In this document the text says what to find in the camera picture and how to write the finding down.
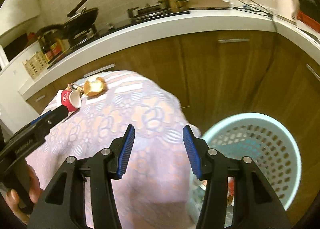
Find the person's left hand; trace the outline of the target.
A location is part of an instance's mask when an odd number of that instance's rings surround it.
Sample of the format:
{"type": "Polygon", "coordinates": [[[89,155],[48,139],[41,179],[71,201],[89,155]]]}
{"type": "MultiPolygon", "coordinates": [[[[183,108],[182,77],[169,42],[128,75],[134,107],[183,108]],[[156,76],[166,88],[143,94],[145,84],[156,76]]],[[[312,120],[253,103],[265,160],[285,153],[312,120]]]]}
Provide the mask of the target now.
{"type": "Polygon", "coordinates": [[[18,174],[23,183],[15,172],[9,174],[3,181],[7,189],[5,201],[12,213],[27,225],[32,212],[30,204],[35,205],[38,202],[43,190],[40,188],[40,180],[32,166],[23,164],[18,174]]]}

